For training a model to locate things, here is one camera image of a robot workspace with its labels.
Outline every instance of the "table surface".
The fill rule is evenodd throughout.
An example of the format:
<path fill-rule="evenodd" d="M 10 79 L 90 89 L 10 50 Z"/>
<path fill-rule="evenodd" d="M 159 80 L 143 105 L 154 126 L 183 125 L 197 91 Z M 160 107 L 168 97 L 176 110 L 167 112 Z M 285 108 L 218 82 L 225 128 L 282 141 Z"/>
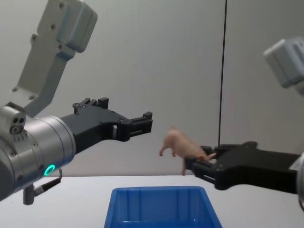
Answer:
<path fill-rule="evenodd" d="M 194 176 L 66 177 L 34 205 L 22 204 L 22 192 L 0 202 L 0 227 L 102 228 L 113 189 L 181 185 L 205 188 L 223 228 L 304 227 L 296 195 L 246 185 L 219 191 Z"/>

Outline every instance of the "white wall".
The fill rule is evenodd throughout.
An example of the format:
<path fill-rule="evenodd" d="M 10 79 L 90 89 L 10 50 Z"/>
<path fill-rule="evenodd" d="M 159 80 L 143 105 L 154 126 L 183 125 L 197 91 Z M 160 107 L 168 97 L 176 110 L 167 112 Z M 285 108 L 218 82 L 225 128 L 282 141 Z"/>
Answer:
<path fill-rule="evenodd" d="M 228 0 L 221 143 L 304 151 L 304 100 L 284 90 L 263 59 L 282 38 L 304 35 L 304 1 Z"/>
<path fill-rule="evenodd" d="M 20 76 L 46 2 L 0 1 L 1 99 Z M 152 111 L 154 124 L 151 134 L 77 155 L 64 174 L 180 174 L 180 159 L 158 157 L 172 125 L 198 143 L 217 144 L 225 1 L 86 2 L 99 15 L 91 41 L 68 63 L 53 103 L 39 116 L 64 116 L 74 102 L 106 96 L 110 109 L 129 118 Z"/>

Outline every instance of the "blue container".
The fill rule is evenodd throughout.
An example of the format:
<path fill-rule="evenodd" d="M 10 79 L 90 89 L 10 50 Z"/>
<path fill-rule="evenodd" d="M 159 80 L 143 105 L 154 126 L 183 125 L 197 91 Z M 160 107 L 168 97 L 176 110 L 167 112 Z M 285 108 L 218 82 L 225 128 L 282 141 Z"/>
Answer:
<path fill-rule="evenodd" d="M 201 187 L 120 188 L 112 192 L 105 228 L 222 228 Z"/>

